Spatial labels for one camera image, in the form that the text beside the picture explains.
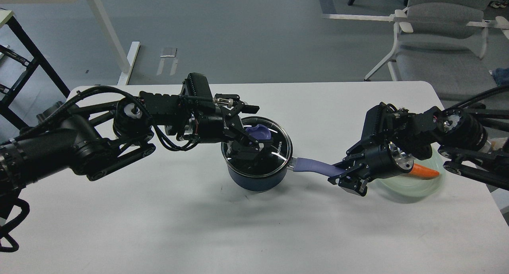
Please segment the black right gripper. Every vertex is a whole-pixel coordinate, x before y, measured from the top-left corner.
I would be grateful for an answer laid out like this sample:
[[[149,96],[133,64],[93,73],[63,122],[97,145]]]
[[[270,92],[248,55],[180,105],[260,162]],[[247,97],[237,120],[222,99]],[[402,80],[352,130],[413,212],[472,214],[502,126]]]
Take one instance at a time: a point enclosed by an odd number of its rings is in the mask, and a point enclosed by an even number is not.
[[[387,179],[408,174],[414,167],[415,157],[402,151],[393,142],[356,142],[347,149],[342,162],[333,164],[343,172],[329,176],[328,182],[344,191],[361,197],[367,195],[367,184],[374,179]]]

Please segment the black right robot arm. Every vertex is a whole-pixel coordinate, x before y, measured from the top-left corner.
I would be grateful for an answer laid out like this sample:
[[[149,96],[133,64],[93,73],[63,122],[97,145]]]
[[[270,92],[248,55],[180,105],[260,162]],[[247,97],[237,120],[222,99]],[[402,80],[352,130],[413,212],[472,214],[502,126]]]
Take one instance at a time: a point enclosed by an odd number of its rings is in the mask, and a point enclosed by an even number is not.
[[[508,110],[484,109],[480,101],[508,91],[508,86],[478,93],[452,107],[423,113],[379,103],[365,115],[361,138],[336,163],[344,172],[328,175],[332,185],[365,196],[367,184],[409,173],[414,160],[431,158],[431,144],[447,158],[445,170],[474,181],[508,189],[508,142],[491,150],[486,128],[508,131]]]

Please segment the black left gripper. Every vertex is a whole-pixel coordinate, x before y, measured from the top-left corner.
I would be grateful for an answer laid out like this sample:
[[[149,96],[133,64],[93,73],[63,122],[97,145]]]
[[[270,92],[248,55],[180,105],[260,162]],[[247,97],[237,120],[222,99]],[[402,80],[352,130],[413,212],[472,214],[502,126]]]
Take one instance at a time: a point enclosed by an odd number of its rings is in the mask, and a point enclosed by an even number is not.
[[[187,140],[193,143],[229,142],[229,158],[254,160],[266,140],[266,127],[245,127],[245,136],[239,113],[255,114],[257,105],[246,104],[237,94],[216,94],[214,97],[187,96],[187,107],[191,111]]]

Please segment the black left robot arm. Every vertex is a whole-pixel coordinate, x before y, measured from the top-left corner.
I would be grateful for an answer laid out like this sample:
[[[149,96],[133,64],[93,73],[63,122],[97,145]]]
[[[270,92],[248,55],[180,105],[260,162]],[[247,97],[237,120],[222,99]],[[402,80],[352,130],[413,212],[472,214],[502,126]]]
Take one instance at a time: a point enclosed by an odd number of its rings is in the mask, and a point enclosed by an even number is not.
[[[224,142],[234,158],[254,160],[272,144],[269,131],[245,129],[240,113],[259,107],[237,94],[212,95],[207,78],[191,73],[178,95],[96,86],[40,113],[39,124],[1,144],[1,252],[19,249],[10,235],[29,214],[23,188],[64,169],[96,181],[149,156],[158,138],[172,152]]]

